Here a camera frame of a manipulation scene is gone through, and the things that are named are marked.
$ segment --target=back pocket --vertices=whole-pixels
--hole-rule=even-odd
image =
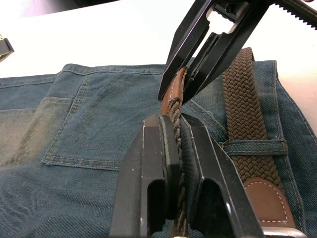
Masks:
[[[42,162],[118,171],[143,119],[159,111],[155,88],[146,76],[87,75]]]

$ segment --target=brown braided belt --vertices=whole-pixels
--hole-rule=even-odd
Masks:
[[[253,61],[251,48],[242,49],[223,73],[224,102],[230,142],[268,139],[253,77]],[[186,68],[180,69],[163,98],[161,110],[162,115],[168,115],[172,120],[181,165],[179,117],[185,75]],[[231,158],[261,226],[296,228],[273,157],[237,155]],[[170,237],[188,237],[185,194],[184,174],[182,174],[178,215],[171,222]]]
[[[267,140],[253,79],[251,48],[240,51],[222,75],[229,140]],[[263,178],[283,189],[272,156],[232,156],[242,182]]]

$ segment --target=white background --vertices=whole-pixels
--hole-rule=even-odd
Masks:
[[[28,0],[0,0],[0,33],[15,49],[0,78],[57,73],[86,66],[165,63],[175,30],[194,0],[120,0],[23,17]],[[317,1],[309,3],[317,9]],[[45,11],[37,5],[36,11]],[[210,31],[230,22],[210,15]],[[317,31],[271,6],[245,46],[256,60],[277,60],[279,78],[317,132]]]

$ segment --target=silver buckle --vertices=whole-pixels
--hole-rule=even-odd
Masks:
[[[301,231],[287,227],[262,227],[264,235],[267,237],[286,237],[286,238],[308,238]]]

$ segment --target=pocket stitching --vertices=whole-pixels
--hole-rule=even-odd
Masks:
[[[89,80],[89,77],[87,76],[87,79],[84,79],[83,80],[83,83],[82,85],[80,86],[80,89],[74,99],[74,102],[73,102],[73,105],[71,106],[71,109],[69,111],[69,114],[67,115],[66,117],[66,120],[65,122],[63,123],[62,127],[60,128],[60,131],[58,132],[58,135],[56,136],[56,139],[54,140],[53,144],[54,144],[54,148],[52,150],[49,149],[49,153],[50,154],[53,154],[54,153],[54,150],[56,148],[56,145],[61,137],[61,135],[63,134],[64,132],[64,128],[66,125],[68,125],[71,117],[77,112],[78,108],[79,108],[79,105],[82,101],[82,98],[84,97],[84,94],[85,94],[85,91],[86,91],[86,88],[87,88],[87,84],[88,84],[88,80]]]
[[[70,158],[70,157],[62,157],[62,156],[55,156],[55,155],[46,155],[49,159],[50,157],[53,158],[60,158],[60,159],[69,159],[69,160],[82,160],[82,161],[94,161],[94,162],[109,162],[109,163],[120,163],[120,161],[111,161],[111,160],[85,160],[85,159],[77,159],[77,158]]]
[[[103,166],[103,165],[81,165],[76,163],[67,163],[67,162],[60,162],[60,161],[51,161],[51,160],[45,160],[46,162],[51,163],[58,163],[58,164],[68,164],[68,165],[78,165],[78,166],[86,166],[86,167],[102,167],[102,168],[111,168],[111,169],[119,169],[119,167],[114,166]]]

